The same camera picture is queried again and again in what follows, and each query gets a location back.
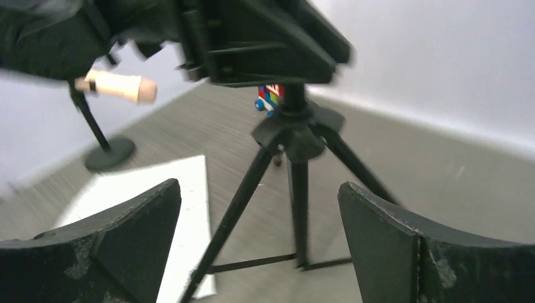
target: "black mount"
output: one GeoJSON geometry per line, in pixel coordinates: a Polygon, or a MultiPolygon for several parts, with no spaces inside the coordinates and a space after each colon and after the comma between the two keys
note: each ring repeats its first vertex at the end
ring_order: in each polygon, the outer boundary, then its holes
{"type": "Polygon", "coordinates": [[[136,150],[136,144],[125,137],[116,137],[108,141],[91,113],[85,94],[75,89],[73,81],[69,81],[69,91],[74,106],[82,113],[100,145],[87,155],[85,167],[92,172],[103,172],[114,169],[130,159],[136,150]]]}
{"type": "Polygon", "coordinates": [[[182,294],[180,303],[191,301],[205,275],[249,268],[264,264],[297,260],[297,268],[303,271],[346,264],[351,258],[322,263],[309,260],[309,160],[323,154],[326,147],[377,196],[395,205],[398,202],[369,171],[351,148],[341,139],[339,132],[344,117],[329,109],[319,107],[305,97],[304,85],[284,85],[285,99],[271,118],[263,120],[252,132],[260,145],[255,159],[240,183],[228,209],[221,219],[212,241],[208,245],[197,269],[182,294]],[[296,252],[232,264],[214,265],[230,233],[238,223],[247,204],[258,187],[273,156],[285,152],[288,158],[288,181],[293,218],[296,252]]]}

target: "white paper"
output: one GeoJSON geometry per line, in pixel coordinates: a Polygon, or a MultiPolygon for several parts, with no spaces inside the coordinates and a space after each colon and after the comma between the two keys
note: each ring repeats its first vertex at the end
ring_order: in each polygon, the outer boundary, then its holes
{"type": "MultiPolygon", "coordinates": [[[[189,281],[190,272],[201,260],[211,240],[204,155],[142,169],[97,175],[56,223],[56,227],[60,227],[87,218],[171,178],[179,181],[182,206],[157,303],[178,302],[189,281]]],[[[195,298],[215,293],[214,276],[207,275],[195,298]]]]}

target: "black tripod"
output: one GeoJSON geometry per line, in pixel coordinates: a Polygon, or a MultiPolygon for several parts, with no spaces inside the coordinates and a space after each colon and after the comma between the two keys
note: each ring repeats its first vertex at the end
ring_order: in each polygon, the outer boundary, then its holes
{"type": "Polygon", "coordinates": [[[297,260],[302,270],[314,270],[350,263],[351,259],[337,259],[311,264],[308,257],[309,236],[309,164],[323,154],[327,146],[368,189],[377,196],[398,204],[384,186],[364,166],[349,146],[340,138],[344,117],[323,109],[305,98],[304,85],[285,85],[285,99],[274,116],[263,120],[252,132],[260,150],[240,183],[214,237],[190,282],[180,303],[188,303],[205,275],[237,270],[264,264],[297,260]],[[273,155],[285,152],[288,159],[288,180],[293,217],[295,254],[276,256],[225,265],[213,265],[217,255],[236,226],[255,189],[268,169],[273,155]]]}

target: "white wall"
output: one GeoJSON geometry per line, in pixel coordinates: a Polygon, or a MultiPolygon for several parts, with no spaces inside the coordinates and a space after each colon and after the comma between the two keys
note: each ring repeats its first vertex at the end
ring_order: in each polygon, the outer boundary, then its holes
{"type": "Polygon", "coordinates": [[[358,59],[313,92],[535,154],[535,1],[314,2],[358,59]]]}
{"type": "MultiPolygon", "coordinates": [[[[139,74],[158,83],[156,105],[137,106],[109,97],[89,97],[88,103],[104,133],[113,133],[161,107],[197,83],[188,83],[174,70],[182,58],[169,45],[143,62],[129,45],[117,55],[114,72],[139,74]]],[[[98,62],[95,68],[105,69],[98,62]]],[[[66,85],[35,83],[0,74],[0,193],[8,182],[25,183],[33,176],[73,157],[95,139],[69,98],[66,85]]]]}

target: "wooden handle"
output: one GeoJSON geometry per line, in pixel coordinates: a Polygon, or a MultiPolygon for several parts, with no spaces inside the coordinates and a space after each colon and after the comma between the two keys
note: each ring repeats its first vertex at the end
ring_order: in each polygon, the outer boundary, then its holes
{"type": "Polygon", "coordinates": [[[123,76],[92,69],[85,78],[76,79],[74,87],[81,92],[90,92],[91,82],[94,82],[94,90],[98,93],[122,97],[136,104],[152,104],[156,101],[158,86],[154,81],[140,76],[123,76]]]}

